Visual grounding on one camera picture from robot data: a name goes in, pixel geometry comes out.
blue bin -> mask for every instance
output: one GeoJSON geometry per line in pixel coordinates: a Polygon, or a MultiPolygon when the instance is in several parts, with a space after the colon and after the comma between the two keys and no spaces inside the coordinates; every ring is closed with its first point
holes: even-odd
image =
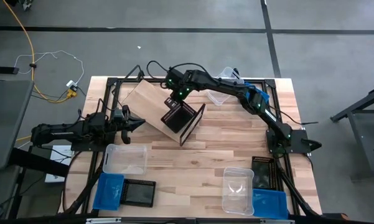
{"type": "Polygon", "coordinates": [[[124,176],[102,173],[98,180],[93,208],[117,211],[122,195],[124,176]]]}
{"type": "Polygon", "coordinates": [[[288,219],[285,192],[253,189],[253,208],[256,217],[288,219]]]}

black robotic arm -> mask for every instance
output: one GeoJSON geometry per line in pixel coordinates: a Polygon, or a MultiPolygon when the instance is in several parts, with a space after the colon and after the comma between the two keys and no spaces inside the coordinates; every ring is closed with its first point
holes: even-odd
{"type": "Polygon", "coordinates": [[[266,93],[250,84],[237,84],[237,82],[229,82],[221,78],[212,78],[207,72],[200,70],[187,70],[183,74],[174,68],[169,69],[164,83],[161,83],[161,87],[173,90],[171,98],[179,103],[183,103],[184,99],[193,90],[214,90],[236,96],[247,112],[257,114],[270,127],[267,131],[269,151],[277,159],[276,167],[279,170],[281,178],[290,189],[291,194],[296,197],[304,213],[307,216],[319,216],[304,201],[301,194],[293,185],[293,182],[287,177],[277,154],[287,152],[298,153],[298,150],[293,149],[302,147],[312,151],[321,147],[321,144],[307,139],[305,130],[293,130],[290,125],[276,119],[276,116],[268,109],[269,96],[266,93]]]}
{"type": "Polygon", "coordinates": [[[144,119],[130,115],[127,105],[116,108],[109,119],[104,112],[88,114],[84,120],[73,124],[39,124],[32,129],[30,141],[34,146],[41,146],[53,140],[64,139],[72,143],[74,151],[104,151],[113,142],[116,132],[121,131],[125,144],[130,144],[128,132],[145,123],[144,119]]]}
{"type": "Polygon", "coordinates": [[[214,79],[207,72],[200,70],[187,70],[183,74],[170,68],[161,86],[173,90],[171,98],[179,103],[194,90],[214,90],[236,96],[247,112],[257,114],[268,124],[274,131],[278,144],[282,147],[291,146],[292,127],[276,119],[267,107],[268,95],[253,85],[237,84],[221,78],[214,79]]]}

clear plastic bin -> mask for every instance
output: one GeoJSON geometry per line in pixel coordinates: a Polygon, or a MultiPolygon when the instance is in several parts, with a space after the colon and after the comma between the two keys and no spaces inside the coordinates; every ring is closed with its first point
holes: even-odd
{"type": "Polygon", "coordinates": [[[107,174],[145,174],[147,148],[109,144],[106,147],[103,171],[107,174]]]}
{"type": "Polygon", "coordinates": [[[223,202],[224,212],[253,215],[252,194],[253,177],[251,169],[227,167],[223,174],[223,202]]]}
{"type": "MultiPolygon", "coordinates": [[[[223,72],[215,78],[221,78],[223,80],[229,81],[229,82],[237,82],[237,84],[244,84],[245,81],[239,77],[239,75],[234,72],[234,69],[230,67],[225,67],[223,72]]],[[[219,93],[217,91],[209,90],[207,92],[207,96],[209,99],[217,106],[221,106],[229,97],[230,95],[219,93]]]]}

gray floor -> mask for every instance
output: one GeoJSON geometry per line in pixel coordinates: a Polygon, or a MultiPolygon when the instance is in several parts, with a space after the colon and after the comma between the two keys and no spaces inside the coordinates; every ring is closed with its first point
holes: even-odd
{"type": "MultiPolygon", "coordinates": [[[[374,0],[267,0],[273,29],[374,30],[374,0]]],[[[264,29],[260,0],[39,0],[30,12],[16,10],[28,26],[247,28],[264,29]]],[[[0,3],[0,25],[16,25],[0,3]]],[[[244,77],[274,77],[266,34],[226,33],[80,33],[30,32],[36,52],[65,50],[83,60],[87,90],[93,75],[124,75],[150,60],[165,66],[204,65],[212,74],[238,67],[244,77]]],[[[374,35],[274,35],[281,76],[292,78],[309,137],[323,143],[313,153],[314,174],[323,212],[343,212],[353,220],[374,222],[374,180],[353,184],[350,175],[367,162],[347,120],[329,116],[374,88],[374,35]]],[[[0,31],[0,65],[13,66],[30,49],[22,32],[0,31]]],[[[80,64],[58,54],[38,62],[35,82],[46,94],[59,95],[81,74],[80,64]]],[[[19,61],[27,70],[28,58],[19,61]]],[[[30,75],[5,76],[28,79],[30,75]]],[[[60,105],[33,98],[19,136],[39,123],[69,123],[83,107],[79,96],[60,105]]],[[[31,172],[31,183],[40,174],[31,172]]],[[[22,202],[20,216],[55,213],[61,186],[39,183],[22,202]]]]}

wooden table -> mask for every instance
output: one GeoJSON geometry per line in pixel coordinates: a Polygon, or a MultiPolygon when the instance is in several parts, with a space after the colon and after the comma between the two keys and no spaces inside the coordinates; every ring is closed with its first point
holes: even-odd
{"type": "MultiPolygon", "coordinates": [[[[96,110],[98,99],[104,96],[107,78],[91,78],[83,115],[96,110]]],[[[275,80],[281,110],[300,121],[292,80],[275,80]]],[[[135,83],[122,84],[120,100],[125,99],[135,86],[135,83]]],[[[183,147],[147,123],[129,134],[132,144],[149,144],[151,147],[147,152],[146,174],[127,175],[126,178],[156,181],[154,207],[122,206],[116,212],[101,210],[100,216],[246,217],[227,214],[222,210],[223,170],[226,167],[250,168],[252,156],[271,157],[264,134],[268,128],[266,123],[258,116],[246,112],[235,97],[221,106],[215,106],[207,98],[205,91],[194,91],[186,102],[199,106],[206,103],[206,109],[199,125],[183,147]]],[[[283,121],[294,129],[300,128],[285,116],[283,121]]],[[[115,144],[122,144],[120,133],[116,135],[115,144]]],[[[291,154],[290,160],[298,191],[317,213],[321,213],[309,160],[300,154],[291,154]]],[[[83,152],[70,168],[66,184],[67,208],[86,184],[90,161],[91,152],[83,152]]],[[[89,211],[95,191],[96,186],[91,191],[89,211]]],[[[292,213],[291,197],[288,190],[286,193],[288,209],[292,213]]]]}

